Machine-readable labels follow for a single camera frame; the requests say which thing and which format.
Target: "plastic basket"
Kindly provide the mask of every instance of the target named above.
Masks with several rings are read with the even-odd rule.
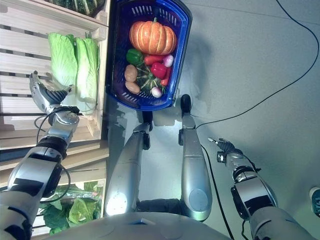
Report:
[[[117,0],[113,8],[114,25],[112,59],[110,65],[108,93],[119,103],[140,110],[156,111],[170,107],[175,99],[180,74],[183,66],[189,32],[192,22],[190,10],[179,0]],[[124,71],[128,62],[126,53],[133,46],[129,32],[132,24],[137,21],[153,21],[154,17],[162,25],[170,27],[176,37],[177,45],[172,53],[174,57],[171,77],[166,93],[160,98],[130,93],[125,87]]]

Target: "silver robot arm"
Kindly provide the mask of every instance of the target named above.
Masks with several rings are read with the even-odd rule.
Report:
[[[315,240],[287,212],[278,208],[271,187],[258,174],[259,169],[235,146],[222,138],[209,141],[222,150],[217,161],[224,163],[234,180],[233,201],[240,217],[250,222],[254,240]]]
[[[69,88],[50,91],[35,71],[30,75],[30,90],[39,109],[49,115],[51,127],[13,169],[8,191],[0,193],[0,239],[31,237],[40,200],[55,192],[63,169],[61,161],[79,122],[77,108],[60,105]]]

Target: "pumpkin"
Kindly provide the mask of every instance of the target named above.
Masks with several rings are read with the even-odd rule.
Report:
[[[154,21],[137,21],[130,28],[130,42],[133,47],[145,54],[168,55],[177,44],[174,31]]]

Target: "concrete floor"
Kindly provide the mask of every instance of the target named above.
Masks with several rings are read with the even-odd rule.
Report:
[[[320,38],[318,0],[281,0],[283,7]],[[312,64],[313,36],[290,20],[273,0],[185,0],[193,22],[177,98],[192,97],[197,124],[250,108],[300,77]],[[311,212],[309,189],[320,185],[320,61],[299,81],[240,117],[202,126],[198,135],[209,151],[223,209],[236,240],[242,219],[234,207],[232,178],[215,160],[207,137],[225,138],[241,149],[273,188],[278,204],[315,238],[320,219]],[[134,110],[108,100],[109,176],[125,141],[138,124]],[[179,101],[153,114],[151,148],[143,152],[140,200],[181,196],[182,147]],[[208,226],[228,235],[212,192]],[[250,236],[249,225],[245,225]]]

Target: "red bell pepper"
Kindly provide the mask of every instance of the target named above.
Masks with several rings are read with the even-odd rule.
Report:
[[[169,78],[170,78],[170,74],[171,74],[171,67],[168,67],[166,70],[166,74],[164,79],[161,80],[160,84],[164,87],[168,86],[169,83]]]
[[[149,55],[144,58],[145,65],[152,65],[154,63],[160,63],[165,58],[165,56],[160,55]]]
[[[167,67],[160,62],[155,62],[152,64],[150,71],[157,78],[163,79],[166,76]]]

